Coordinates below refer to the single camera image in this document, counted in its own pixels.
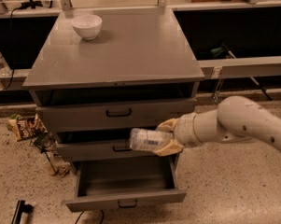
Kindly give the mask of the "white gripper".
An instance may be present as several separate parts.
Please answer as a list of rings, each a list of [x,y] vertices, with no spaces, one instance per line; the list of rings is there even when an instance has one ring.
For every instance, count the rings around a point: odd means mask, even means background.
[[[179,119],[168,119],[156,128],[161,132],[174,131],[175,139],[171,140],[164,147],[157,148],[153,151],[154,154],[164,157],[179,153],[186,147],[198,147],[202,144],[198,138],[195,129],[196,113],[189,113],[181,116]]]

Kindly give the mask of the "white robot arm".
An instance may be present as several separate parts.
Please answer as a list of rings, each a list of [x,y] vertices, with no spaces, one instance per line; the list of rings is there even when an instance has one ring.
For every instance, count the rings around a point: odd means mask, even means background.
[[[216,110],[168,119],[157,130],[172,133],[178,143],[189,147],[254,138],[281,152],[281,118],[243,96],[224,99]]]

